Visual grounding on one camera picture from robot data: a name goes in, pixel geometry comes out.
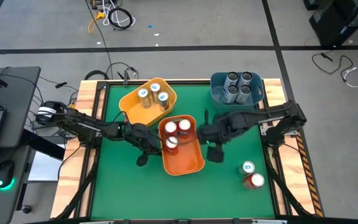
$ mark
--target yellow tray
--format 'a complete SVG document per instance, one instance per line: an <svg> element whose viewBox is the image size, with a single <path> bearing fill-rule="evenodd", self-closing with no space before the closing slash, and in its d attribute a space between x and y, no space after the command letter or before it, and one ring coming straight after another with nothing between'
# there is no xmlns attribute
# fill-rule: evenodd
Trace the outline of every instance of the yellow tray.
<svg viewBox="0 0 358 224"><path fill-rule="evenodd" d="M160 110L160 105L158 103L153 103L153 99L150 91L150 84L158 83L161 86L161 91L168 93L169 106L165 111ZM137 96L137 91L141 88L146 88L149 91L150 101L152 106L150 108L143 108L142 103ZM153 78L147 83L144 83L136 90L128 93L126 96L122 97L119 101L119 109L125 111L128 115L129 122L131 124L141 123L145 124L147 127L153 125L158 120L163 118L165 115L169 114L173 110L175 103L177 101L177 94L173 89L166 83L162 78Z"/></svg>

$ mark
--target gray floor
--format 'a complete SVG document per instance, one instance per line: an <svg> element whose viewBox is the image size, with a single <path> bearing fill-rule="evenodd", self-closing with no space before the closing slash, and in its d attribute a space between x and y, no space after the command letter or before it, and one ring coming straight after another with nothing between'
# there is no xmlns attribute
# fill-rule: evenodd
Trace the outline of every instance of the gray floor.
<svg viewBox="0 0 358 224"><path fill-rule="evenodd" d="M268 4L280 45L318 45L308 24L311 12L302 0L268 0ZM125 0L124 8L136 18L130 30L113 31L98 22L108 47L273 44L261 1ZM0 49L103 47L97 44L101 41L97 31L89 34L86 30L90 20L83 1L5 0L0 9ZM358 45L358 31L347 45ZM358 88L348 87L338 72L327 75L319 71L311 61L315 53L286 51L283 57L295 98L308 118L306 140L325 214L358 218ZM321 58L316 62L333 70L342 54L358 67L358 50L330 53L334 63ZM262 78L282 77L274 51L115 52L110 56L113 62L126 62L138 69L141 78L208 78L214 72L230 70L250 70ZM107 64L105 52L0 55L0 67L40 66L41 76L72 86L78 86L91 70L105 70ZM123 69L114 67L115 72ZM349 75L349 81L358 84L358 69ZM55 90L43 80L38 85L48 100L66 102L72 92L68 88ZM15 214L12 223L47 220L55 187L30 186L25 202L37 209L31 215Z"/></svg>

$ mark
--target green light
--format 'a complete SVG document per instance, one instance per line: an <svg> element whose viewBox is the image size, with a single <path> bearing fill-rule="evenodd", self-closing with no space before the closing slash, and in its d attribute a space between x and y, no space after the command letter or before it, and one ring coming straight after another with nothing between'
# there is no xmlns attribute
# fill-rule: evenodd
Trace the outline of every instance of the green light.
<svg viewBox="0 0 358 224"><path fill-rule="evenodd" d="M14 184L14 183L15 183L15 178L12 179L11 183L10 183L8 186L3 187L3 188L1 188L0 190L9 190L9 189L11 189L11 188L13 187L13 184Z"/></svg>

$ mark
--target blue tray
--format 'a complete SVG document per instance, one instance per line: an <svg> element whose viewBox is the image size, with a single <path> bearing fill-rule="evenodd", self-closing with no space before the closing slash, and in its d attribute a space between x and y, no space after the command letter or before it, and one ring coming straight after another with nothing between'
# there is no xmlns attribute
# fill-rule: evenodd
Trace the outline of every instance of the blue tray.
<svg viewBox="0 0 358 224"><path fill-rule="evenodd" d="M252 80L249 83L249 86L251 87L251 95L248 97L247 102L243 105L227 105L223 103L221 97L223 94L223 84L227 74L228 72L218 72L211 77L211 100L213 107L219 110L255 110L256 104L265 97L262 79L258 74L251 72ZM237 74L238 76L241 76L242 72L237 72Z"/></svg>

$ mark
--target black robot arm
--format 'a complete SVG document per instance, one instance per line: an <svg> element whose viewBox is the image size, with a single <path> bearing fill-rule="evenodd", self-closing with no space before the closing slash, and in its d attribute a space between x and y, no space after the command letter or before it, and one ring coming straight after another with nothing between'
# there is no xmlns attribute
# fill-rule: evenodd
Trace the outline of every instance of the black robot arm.
<svg viewBox="0 0 358 224"><path fill-rule="evenodd" d="M161 152L161 149L157 147L159 144L157 132L148 129L144 124L130 124L122 121L104 122L55 101L42 103L35 116L39 124L56 126L69 131L78 136L80 144L88 147L100 147L101 137L111 141L127 141L142 151L136 162L138 166L145 165L149 155Z"/></svg>
<svg viewBox="0 0 358 224"><path fill-rule="evenodd" d="M266 140L271 146L281 145L285 133L299 130L306 123L301 108L292 101L256 111L238 110L217 114L212 124L208 124L208 113L206 113L205 124L197 130L198 140L200 144L215 143L215 147L208 147L207 159L223 162L223 144L244 134L256 124L279 119L280 122L275 127L267 130Z"/></svg>

